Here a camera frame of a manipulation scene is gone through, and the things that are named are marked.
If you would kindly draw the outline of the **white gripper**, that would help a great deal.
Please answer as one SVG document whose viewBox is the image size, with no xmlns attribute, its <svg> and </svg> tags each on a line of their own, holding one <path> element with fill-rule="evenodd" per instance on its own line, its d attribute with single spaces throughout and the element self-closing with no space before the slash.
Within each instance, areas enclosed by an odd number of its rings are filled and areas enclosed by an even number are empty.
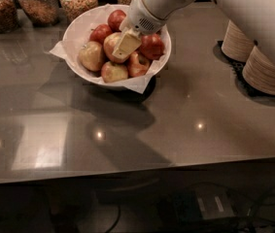
<svg viewBox="0 0 275 233">
<path fill-rule="evenodd" d="M 132 0 L 126 18 L 120 25 L 123 31 L 115 45 L 113 56 L 125 59 L 131 55 L 142 44 L 141 34 L 156 33 L 166 24 L 170 13 L 169 0 Z"/>
</svg>

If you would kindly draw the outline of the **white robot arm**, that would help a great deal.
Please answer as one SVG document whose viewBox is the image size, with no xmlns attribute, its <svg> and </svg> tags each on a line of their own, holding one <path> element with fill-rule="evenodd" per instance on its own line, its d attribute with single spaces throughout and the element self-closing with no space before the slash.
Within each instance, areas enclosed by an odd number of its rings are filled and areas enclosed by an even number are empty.
<svg viewBox="0 0 275 233">
<path fill-rule="evenodd" d="M 195 0 L 133 0 L 113 56 L 124 59 L 141 46 L 141 37 L 161 29 L 171 15 Z M 275 0 L 211 0 L 275 64 Z"/>
</svg>

